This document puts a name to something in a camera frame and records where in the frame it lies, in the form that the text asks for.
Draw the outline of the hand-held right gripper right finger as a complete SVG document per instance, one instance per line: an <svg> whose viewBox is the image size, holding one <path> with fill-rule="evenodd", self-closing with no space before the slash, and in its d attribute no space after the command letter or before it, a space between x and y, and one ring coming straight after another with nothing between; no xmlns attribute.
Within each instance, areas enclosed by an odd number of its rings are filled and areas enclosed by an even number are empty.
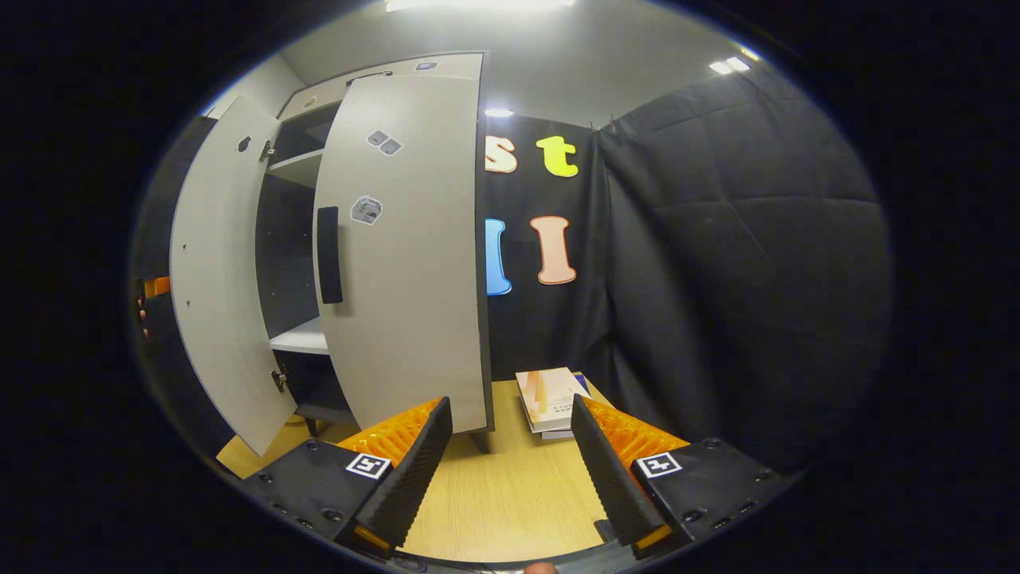
<svg viewBox="0 0 1020 574"><path fill-rule="evenodd" d="M717 537L800 480L720 438L688 442L583 395L571 431L617 541L639 560Z"/></svg>

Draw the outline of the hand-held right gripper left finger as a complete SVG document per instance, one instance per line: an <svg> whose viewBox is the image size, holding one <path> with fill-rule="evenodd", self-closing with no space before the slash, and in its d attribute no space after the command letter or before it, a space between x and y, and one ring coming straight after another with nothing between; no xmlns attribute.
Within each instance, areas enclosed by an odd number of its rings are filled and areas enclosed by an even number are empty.
<svg viewBox="0 0 1020 574"><path fill-rule="evenodd" d="M309 438L241 480L303 530L385 559L403 546L453 433L437 397L339 442Z"/></svg>

